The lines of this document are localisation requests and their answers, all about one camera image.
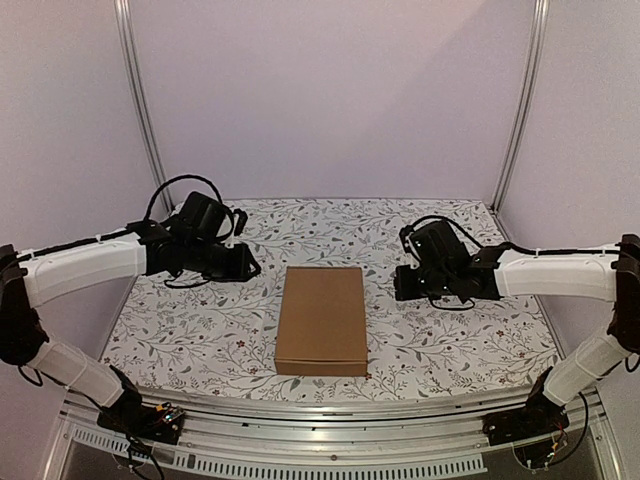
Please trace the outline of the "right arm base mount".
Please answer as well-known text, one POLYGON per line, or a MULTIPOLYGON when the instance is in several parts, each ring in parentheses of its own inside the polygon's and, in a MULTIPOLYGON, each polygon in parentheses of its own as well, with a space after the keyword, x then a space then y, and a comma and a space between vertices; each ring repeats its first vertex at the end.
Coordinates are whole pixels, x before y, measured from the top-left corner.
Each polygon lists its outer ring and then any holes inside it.
POLYGON ((491 446, 511 445, 516 460, 528 470, 546 469, 567 445, 568 416, 563 408, 545 412, 519 407, 487 414, 482 432, 491 446))

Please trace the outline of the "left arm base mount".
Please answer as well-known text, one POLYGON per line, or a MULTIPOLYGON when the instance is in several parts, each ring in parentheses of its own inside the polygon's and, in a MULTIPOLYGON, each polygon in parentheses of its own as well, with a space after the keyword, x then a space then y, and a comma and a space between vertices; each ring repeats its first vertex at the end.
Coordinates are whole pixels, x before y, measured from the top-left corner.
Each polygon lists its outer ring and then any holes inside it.
POLYGON ((121 400, 102 408, 97 424, 131 437, 176 445, 185 418, 186 411, 170 402, 146 406, 137 400, 121 400))

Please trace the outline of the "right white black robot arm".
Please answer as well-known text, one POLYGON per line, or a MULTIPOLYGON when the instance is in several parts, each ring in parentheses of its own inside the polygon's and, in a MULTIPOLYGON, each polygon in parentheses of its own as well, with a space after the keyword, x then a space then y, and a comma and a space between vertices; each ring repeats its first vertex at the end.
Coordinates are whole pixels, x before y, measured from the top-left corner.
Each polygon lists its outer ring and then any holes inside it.
POLYGON ((413 261, 395 272, 399 301, 446 297, 461 303, 518 296, 591 298, 613 306, 611 323, 540 375, 517 415, 517 427, 537 436, 584 388, 639 351, 639 238, 625 234, 592 248, 532 250, 503 242, 470 253, 464 229, 437 215, 404 226, 399 239, 413 261))

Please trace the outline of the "brown cardboard box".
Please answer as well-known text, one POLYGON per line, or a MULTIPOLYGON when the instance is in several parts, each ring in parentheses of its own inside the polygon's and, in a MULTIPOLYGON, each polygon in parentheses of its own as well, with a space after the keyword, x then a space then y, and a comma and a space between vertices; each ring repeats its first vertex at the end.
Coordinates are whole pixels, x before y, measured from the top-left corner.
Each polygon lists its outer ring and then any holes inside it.
POLYGON ((367 375, 365 298, 359 267, 286 270, 274 363, 279 375, 367 375))

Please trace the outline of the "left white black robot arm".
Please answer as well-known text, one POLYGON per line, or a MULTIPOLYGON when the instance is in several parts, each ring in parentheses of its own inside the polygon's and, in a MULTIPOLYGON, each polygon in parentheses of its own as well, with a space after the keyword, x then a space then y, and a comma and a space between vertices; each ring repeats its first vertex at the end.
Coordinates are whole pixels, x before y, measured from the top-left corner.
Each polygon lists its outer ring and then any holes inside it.
POLYGON ((148 426, 141 395, 125 374, 45 332, 38 309, 111 280, 194 272, 203 281, 247 282, 261 268, 236 239, 248 216, 193 192, 163 221, 150 216, 109 234, 39 251, 1 248, 1 360, 27 366, 84 394, 128 434, 148 426))

